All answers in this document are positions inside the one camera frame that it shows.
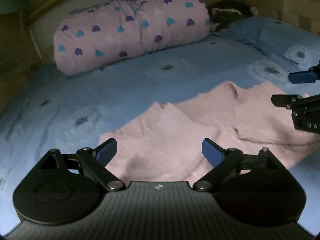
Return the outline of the pink knitted sweater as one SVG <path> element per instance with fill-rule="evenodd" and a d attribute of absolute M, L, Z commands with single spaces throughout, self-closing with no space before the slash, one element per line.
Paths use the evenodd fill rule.
<path fill-rule="evenodd" d="M 184 102 L 155 102 L 123 127 L 100 136 L 100 141 L 114 138 L 118 144 L 107 169 L 125 183 L 193 184 L 212 169 L 201 150 L 206 138 L 247 154 L 267 147 L 292 167 L 319 149 L 319 135 L 294 128 L 290 112 L 271 102 L 280 93 L 271 82 L 248 89 L 224 82 Z"/>

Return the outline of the black and white garment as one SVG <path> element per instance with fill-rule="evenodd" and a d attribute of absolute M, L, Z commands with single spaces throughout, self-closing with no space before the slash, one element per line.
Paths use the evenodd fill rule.
<path fill-rule="evenodd" d="M 257 8 L 235 0 L 221 0 L 208 5 L 207 10 L 211 31 L 220 31 L 232 22 L 258 14 Z"/>

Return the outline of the blue floral pillow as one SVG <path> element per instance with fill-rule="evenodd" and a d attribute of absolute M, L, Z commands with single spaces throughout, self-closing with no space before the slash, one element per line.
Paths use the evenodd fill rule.
<path fill-rule="evenodd" d="M 319 64 L 319 36 L 274 18 L 248 17 L 215 35 L 254 46 L 288 72 Z"/>

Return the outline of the blue floral bed sheet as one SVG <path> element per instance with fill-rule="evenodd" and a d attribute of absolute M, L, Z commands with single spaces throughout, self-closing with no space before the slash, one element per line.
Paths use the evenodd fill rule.
<path fill-rule="evenodd" d="M 319 93 L 319 83 L 290 84 L 285 70 L 253 46 L 213 35 L 78 76 L 42 67 L 1 115 L 1 234 L 20 222 L 14 189 L 49 149 L 95 147 L 101 134 L 153 102 L 188 100 L 225 81 L 249 88 L 266 80 L 289 94 Z"/>

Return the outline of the pink heart-patterned rolled quilt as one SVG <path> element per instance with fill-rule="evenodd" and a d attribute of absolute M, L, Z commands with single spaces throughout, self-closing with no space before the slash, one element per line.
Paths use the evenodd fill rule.
<path fill-rule="evenodd" d="M 202 0 L 109 0 L 75 10 L 59 24 L 54 59 L 59 71 L 73 76 L 199 42 L 209 30 Z"/>

